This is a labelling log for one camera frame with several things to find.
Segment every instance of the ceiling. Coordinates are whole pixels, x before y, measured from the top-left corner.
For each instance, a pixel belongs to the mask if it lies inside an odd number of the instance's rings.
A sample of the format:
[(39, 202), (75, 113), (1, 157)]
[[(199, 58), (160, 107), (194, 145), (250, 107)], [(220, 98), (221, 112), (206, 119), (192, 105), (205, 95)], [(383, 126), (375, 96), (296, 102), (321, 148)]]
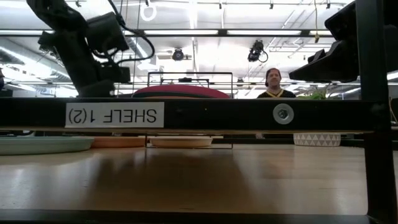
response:
[[(317, 0), (317, 11), (314, 0), (151, 0), (149, 7), (145, 1), (115, 0), (117, 8), (122, 7), (122, 15), (127, 26), (133, 29), (325, 29), (324, 22), (327, 18), (338, 12), (344, 5), (352, 0)], [(112, 9), (107, 0), (66, 1), (72, 8), (78, 10), (86, 19), (110, 12)], [(0, 20), (0, 29), (13, 30), (43, 30), (49, 27), (39, 20), (30, 10), (25, 1), (0, 0), (0, 14), (7, 19)], [(43, 55), (37, 43), (38, 37), (0, 37), (15, 44), (14, 49), (20, 54), (31, 58), (34, 63), (44, 63), (53, 70), (60, 70), (61, 78), (65, 82), (67, 77), (64, 68), (60, 67), (55, 59)], [(269, 59), (266, 63), (248, 62), (248, 52), (256, 40), (262, 40), (266, 46)], [(245, 82), (264, 82), (267, 69), (276, 67), (282, 72), (283, 82), (289, 80), (288, 72), (306, 64), (307, 58), (320, 49), (328, 50), (333, 43), (333, 38), (321, 38), (316, 44), (312, 37), (151, 37), (150, 41), (155, 47), (156, 58), (151, 60), (151, 70), (164, 69), (165, 72), (231, 72), (233, 81), (243, 78)], [(149, 46), (138, 40), (142, 51), (150, 54)], [(193, 60), (175, 62), (170, 55), (176, 48), (181, 48), (184, 54), (195, 55)], [(119, 54), (118, 58), (134, 55), (133, 51)], [(146, 82), (148, 68), (141, 63), (129, 62), (124, 64), (131, 69), (132, 80)], [(26, 80), (31, 73), (27, 70)], [(166, 75), (165, 78), (174, 78), (176, 75)], [(230, 82), (231, 77), (226, 75), (202, 75), (198, 78), (209, 78), (211, 82)], [(23, 76), (14, 78), (14, 81), (26, 81)], [(122, 85), (122, 93), (132, 92), (132, 85)], [(134, 88), (145, 87), (143, 83), (134, 85)], [(223, 89), (225, 86), (212, 86)], [(264, 91), (264, 86), (245, 86), (245, 90), (233, 87), (233, 92), (238, 93), (238, 98), (255, 98)], [(285, 88), (296, 93), (303, 93), (308, 88), (306, 83), (286, 85)], [(335, 93), (344, 93), (341, 87)]]

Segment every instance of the black metal shelf frame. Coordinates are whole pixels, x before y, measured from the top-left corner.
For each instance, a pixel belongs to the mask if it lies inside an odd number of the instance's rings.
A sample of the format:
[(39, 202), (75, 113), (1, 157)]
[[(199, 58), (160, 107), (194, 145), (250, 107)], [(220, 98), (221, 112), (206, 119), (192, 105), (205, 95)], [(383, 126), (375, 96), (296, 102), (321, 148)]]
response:
[[(68, 102), (164, 101), (164, 128), (170, 130), (362, 131), (367, 133), (364, 138), (367, 214), (351, 216), (0, 210), (0, 220), (57, 223), (397, 223), (383, 31), (384, 1), (356, 0), (361, 101), (0, 99), (0, 128), (64, 127), (65, 105)], [(273, 110), (281, 104), (289, 105), (294, 111), (294, 119), (289, 124), (280, 124), (275, 120)]]

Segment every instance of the potted plant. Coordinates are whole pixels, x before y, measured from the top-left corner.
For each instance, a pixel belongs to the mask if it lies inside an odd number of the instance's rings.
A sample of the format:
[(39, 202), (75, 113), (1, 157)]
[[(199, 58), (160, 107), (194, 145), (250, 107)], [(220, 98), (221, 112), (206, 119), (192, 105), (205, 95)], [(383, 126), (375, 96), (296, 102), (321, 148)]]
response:
[[(303, 96), (298, 96), (299, 99), (306, 100), (326, 100), (326, 92), (329, 85), (324, 88), (315, 86)], [(295, 133), (294, 144), (296, 146), (323, 146), (323, 147), (337, 147), (340, 146), (340, 133)]]

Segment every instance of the green plant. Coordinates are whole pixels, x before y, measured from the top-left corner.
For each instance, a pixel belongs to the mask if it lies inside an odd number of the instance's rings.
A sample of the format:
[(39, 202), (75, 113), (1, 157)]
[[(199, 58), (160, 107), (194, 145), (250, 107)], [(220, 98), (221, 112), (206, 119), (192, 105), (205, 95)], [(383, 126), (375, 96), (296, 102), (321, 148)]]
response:
[(314, 86), (312, 89), (306, 92), (306, 96), (298, 96), (299, 99), (307, 99), (307, 100), (325, 100), (327, 99), (326, 93), (329, 85), (319, 88), (318, 86)]

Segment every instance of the black metal post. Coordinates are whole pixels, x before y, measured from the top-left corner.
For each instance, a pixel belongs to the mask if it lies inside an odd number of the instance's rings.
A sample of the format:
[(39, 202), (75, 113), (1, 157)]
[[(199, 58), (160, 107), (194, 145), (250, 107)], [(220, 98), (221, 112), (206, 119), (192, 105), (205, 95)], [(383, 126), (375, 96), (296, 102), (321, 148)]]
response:
[(361, 96), (362, 100), (375, 101), (373, 113), (377, 119), (375, 132), (366, 134), (364, 138), (368, 215), (382, 223), (397, 223), (384, 45), (384, 1), (388, 0), (356, 0), (356, 23)]

